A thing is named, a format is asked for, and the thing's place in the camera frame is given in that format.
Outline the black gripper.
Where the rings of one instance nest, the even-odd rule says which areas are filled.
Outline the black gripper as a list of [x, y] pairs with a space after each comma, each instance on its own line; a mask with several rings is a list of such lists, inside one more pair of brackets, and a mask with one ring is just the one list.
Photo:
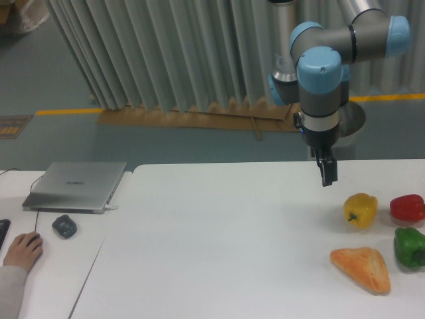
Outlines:
[[339, 138], [339, 112], [328, 116], [310, 116], [304, 112], [294, 113], [294, 126], [301, 130], [308, 155], [315, 158], [321, 171], [322, 186], [330, 186], [338, 180], [337, 161], [323, 159]]

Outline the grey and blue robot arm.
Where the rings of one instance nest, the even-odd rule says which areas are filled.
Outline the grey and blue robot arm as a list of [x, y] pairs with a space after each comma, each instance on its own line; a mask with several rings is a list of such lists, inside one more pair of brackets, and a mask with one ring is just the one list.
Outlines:
[[321, 172], [322, 184], [337, 181], [332, 147], [340, 136], [340, 107], [348, 101], [349, 65], [399, 56], [411, 42], [408, 19], [387, 15], [378, 1], [338, 1], [346, 22], [325, 29], [316, 22], [299, 24], [296, 1], [270, 1], [278, 41], [270, 75], [272, 94], [284, 104], [298, 103], [294, 126]]

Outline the grey sleeved forearm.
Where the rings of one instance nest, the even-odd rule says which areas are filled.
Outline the grey sleeved forearm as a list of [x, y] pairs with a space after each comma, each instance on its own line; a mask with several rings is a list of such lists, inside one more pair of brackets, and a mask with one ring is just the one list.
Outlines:
[[18, 318], [27, 271], [19, 266], [1, 267], [1, 318]]

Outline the person's bare hand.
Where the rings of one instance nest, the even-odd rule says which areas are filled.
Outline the person's bare hand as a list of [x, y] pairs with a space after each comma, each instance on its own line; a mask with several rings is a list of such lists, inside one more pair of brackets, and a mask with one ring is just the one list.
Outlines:
[[29, 273], [43, 253], [43, 248], [41, 254], [30, 253], [26, 248], [28, 240], [33, 235], [38, 234], [38, 232], [33, 231], [18, 235], [11, 243], [3, 259], [3, 266], [17, 266]]

